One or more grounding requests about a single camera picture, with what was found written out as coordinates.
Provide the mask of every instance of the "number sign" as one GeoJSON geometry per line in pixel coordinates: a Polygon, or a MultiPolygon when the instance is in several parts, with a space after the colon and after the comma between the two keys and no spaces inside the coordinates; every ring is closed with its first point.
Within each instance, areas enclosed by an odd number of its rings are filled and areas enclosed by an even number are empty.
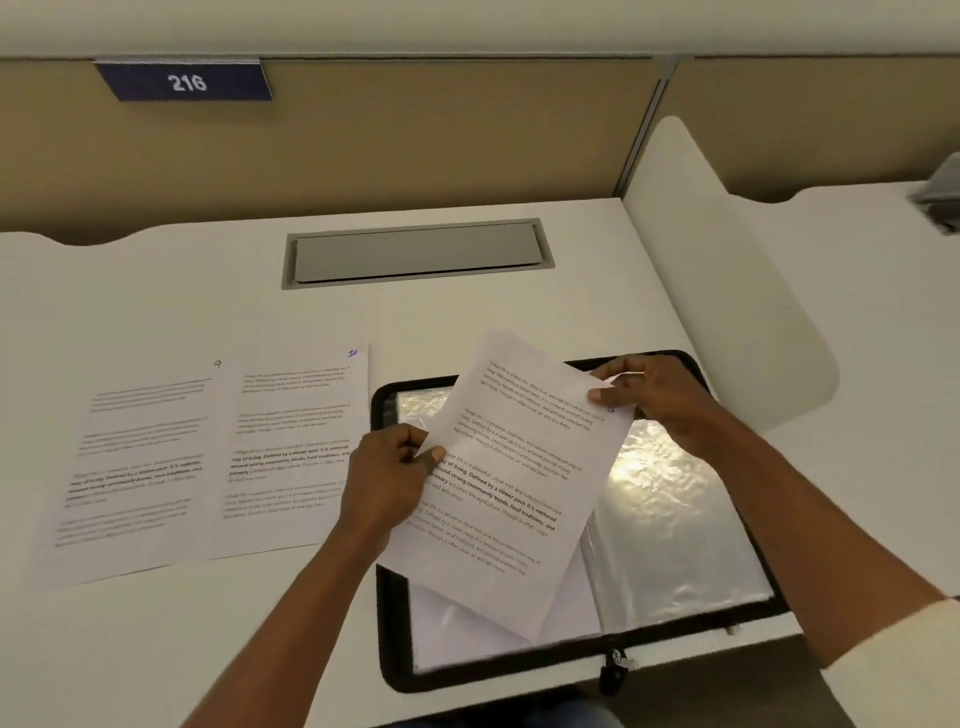
{"type": "Polygon", "coordinates": [[[270,101],[260,61],[96,61],[120,101],[270,101]]]}

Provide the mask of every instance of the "white sleeve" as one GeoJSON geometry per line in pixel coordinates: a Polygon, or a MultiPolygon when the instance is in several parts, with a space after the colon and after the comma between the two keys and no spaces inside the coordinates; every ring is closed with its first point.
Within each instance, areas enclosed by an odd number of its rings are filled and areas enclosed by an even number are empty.
{"type": "Polygon", "coordinates": [[[856,728],[960,725],[960,604],[922,609],[824,670],[856,728]]]}

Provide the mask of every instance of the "beige partition panel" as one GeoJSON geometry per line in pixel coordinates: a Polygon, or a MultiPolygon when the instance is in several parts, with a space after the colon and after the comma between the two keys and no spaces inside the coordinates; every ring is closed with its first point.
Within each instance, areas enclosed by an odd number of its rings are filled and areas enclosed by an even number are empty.
{"type": "Polygon", "coordinates": [[[89,61],[0,61],[0,231],[607,197],[650,60],[269,61],[270,103],[116,101],[89,61]]]}
{"type": "Polygon", "coordinates": [[[683,119],[731,192],[782,200],[928,177],[960,150],[958,88],[954,57],[690,59],[655,122],[683,119]]]}

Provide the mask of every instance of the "paper sheet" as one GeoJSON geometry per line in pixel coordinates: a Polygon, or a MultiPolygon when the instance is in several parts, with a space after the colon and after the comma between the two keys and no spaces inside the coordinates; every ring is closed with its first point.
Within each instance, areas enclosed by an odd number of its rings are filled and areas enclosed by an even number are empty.
{"type": "Polygon", "coordinates": [[[410,632],[414,671],[485,660],[547,644],[600,634],[587,568],[573,552],[540,636],[527,642],[508,629],[418,584],[410,585],[410,632]]]}
{"type": "Polygon", "coordinates": [[[231,383],[230,462],[212,555],[316,544],[340,513],[368,424],[367,353],[246,365],[231,383]]]}
{"type": "Polygon", "coordinates": [[[67,586],[189,558],[223,372],[116,382],[90,398],[66,486],[37,530],[27,583],[67,586]]]}
{"type": "Polygon", "coordinates": [[[366,346],[100,387],[37,528],[26,584],[322,541],[366,402],[366,346]]]}
{"type": "Polygon", "coordinates": [[[632,413],[591,404],[596,379],[507,332],[474,361],[423,445],[446,459],[380,563],[532,643],[632,413]]]}

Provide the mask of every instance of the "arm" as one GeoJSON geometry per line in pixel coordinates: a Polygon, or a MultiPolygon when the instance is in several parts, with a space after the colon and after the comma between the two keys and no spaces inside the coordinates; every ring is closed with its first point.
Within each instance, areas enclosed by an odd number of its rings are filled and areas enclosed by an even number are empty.
{"type": "Polygon", "coordinates": [[[773,447],[668,356],[623,356],[594,373],[590,391],[633,405],[717,471],[759,544],[817,660],[824,666],[944,598],[852,522],[773,447]]]}
{"type": "Polygon", "coordinates": [[[340,519],[324,545],[183,728],[303,725],[360,580],[444,458],[443,448],[433,448],[413,459],[425,437],[397,425],[363,438],[350,456],[340,519]]]}

